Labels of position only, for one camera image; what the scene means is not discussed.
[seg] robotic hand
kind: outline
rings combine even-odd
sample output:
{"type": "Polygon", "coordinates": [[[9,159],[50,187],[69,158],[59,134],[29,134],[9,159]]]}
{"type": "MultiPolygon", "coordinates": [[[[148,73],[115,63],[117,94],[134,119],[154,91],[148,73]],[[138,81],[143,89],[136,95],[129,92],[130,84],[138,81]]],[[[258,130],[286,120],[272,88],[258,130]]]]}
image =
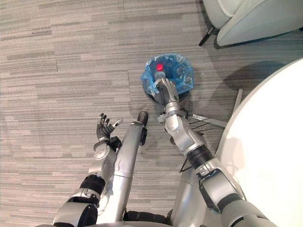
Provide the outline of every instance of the robotic hand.
{"type": "Polygon", "coordinates": [[[83,227],[94,225],[98,218],[97,207],[106,182],[114,173],[116,150],[121,146],[118,137],[110,137],[114,129],[122,122],[119,119],[114,125],[103,113],[97,123],[98,143],[94,145],[95,160],[89,168],[89,175],[79,189],[66,201],[56,214],[53,225],[57,227],[83,227]]]}
{"type": "Polygon", "coordinates": [[[246,201],[238,183],[211,154],[203,138],[190,128],[185,113],[180,110],[174,84],[161,78],[157,88],[159,93],[154,98],[165,106],[165,113],[158,117],[158,122],[165,123],[165,130],[194,168],[206,205],[221,213],[223,226],[274,227],[261,211],[246,201]]]}

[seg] blue plastic bag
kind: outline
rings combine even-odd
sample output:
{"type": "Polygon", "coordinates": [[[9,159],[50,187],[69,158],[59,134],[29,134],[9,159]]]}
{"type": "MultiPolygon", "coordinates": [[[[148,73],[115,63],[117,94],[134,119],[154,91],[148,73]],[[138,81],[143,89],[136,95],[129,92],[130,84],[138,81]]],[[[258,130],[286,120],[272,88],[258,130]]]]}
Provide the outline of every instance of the blue plastic bag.
{"type": "Polygon", "coordinates": [[[159,93],[154,83],[154,74],[159,63],[164,66],[166,78],[176,84],[178,94],[190,91],[194,87],[194,71],[189,61],[180,54],[167,53],[153,57],[146,62],[145,71],[142,73],[140,80],[143,89],[148,94],[159,93]]]}

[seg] red bottle cap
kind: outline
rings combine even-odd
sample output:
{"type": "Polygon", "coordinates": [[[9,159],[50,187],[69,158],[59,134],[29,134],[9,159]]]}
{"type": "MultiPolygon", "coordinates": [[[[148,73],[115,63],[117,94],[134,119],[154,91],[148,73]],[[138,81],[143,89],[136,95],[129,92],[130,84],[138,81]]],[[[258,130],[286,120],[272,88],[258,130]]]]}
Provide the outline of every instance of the red bottle cap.
{"type": "Polygon", "coordinates": [[[163,71],[163,64],[158,64],[156,68],[158,71],[163,71]]]}

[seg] white chair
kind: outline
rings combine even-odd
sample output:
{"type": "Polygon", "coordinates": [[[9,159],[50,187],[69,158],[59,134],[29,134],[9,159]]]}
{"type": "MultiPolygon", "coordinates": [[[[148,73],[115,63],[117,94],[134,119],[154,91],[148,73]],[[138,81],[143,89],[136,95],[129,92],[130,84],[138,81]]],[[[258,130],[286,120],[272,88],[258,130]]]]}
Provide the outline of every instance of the white chair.
{"type": "MultiPolygon", "coordinates": [[[[270,37],[303,27],[303,0],[203,0],[219,29],[219,46],[270,37]]],[[[212,27],[199,45],[211,34],[212,27]]]]}

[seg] black cylinder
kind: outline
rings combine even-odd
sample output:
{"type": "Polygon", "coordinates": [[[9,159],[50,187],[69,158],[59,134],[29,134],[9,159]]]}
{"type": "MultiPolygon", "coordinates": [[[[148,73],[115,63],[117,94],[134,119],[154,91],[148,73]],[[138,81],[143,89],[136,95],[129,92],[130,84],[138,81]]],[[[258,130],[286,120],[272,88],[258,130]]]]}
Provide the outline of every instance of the black cylinder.
{"type": "Polygon", "coordinates": [[[193,166],[194,169],[197,169],[200,165],[204,164],[205,162],[211,160],[214,158],[212,153],[209,151],[209,149],[202,145],[200,147],[197,147],[190,151],[186,158],[190,162],[190,164],[193,166]]]}
{"type": "Polygon", "coordinates": [[[103,192],[105,186],[105,180],[97,175],[89,175],[82,182],[80,188],[88,188],[94,190],[99,195],[103,192]]]}

